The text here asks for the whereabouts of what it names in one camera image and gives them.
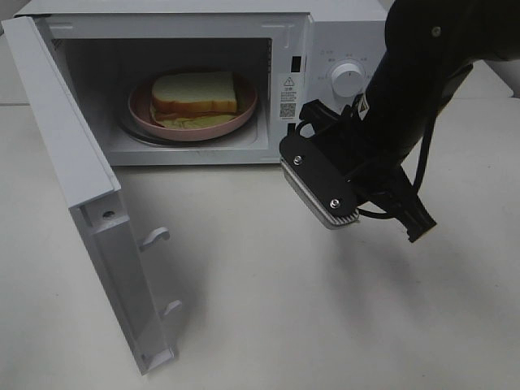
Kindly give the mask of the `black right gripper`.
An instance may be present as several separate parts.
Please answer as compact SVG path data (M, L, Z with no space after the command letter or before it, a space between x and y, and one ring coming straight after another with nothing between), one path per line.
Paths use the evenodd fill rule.
M353 128L352 108L337 114L319 100L304 104L298 129L279 143L284 177L321 224L330 230L359 219L358 207L371 202L392 211L414 243L436 221L427 212L404 169L364 141Z

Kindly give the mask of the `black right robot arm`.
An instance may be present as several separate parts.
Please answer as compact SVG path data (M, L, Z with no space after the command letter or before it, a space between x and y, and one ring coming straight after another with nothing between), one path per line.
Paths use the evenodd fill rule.
M435 226L419 199L436 119L476 61L519 57L516 1L396 1L386 51L340 113L307 102L280 142L286 180L321 223L396 219L416 241Z

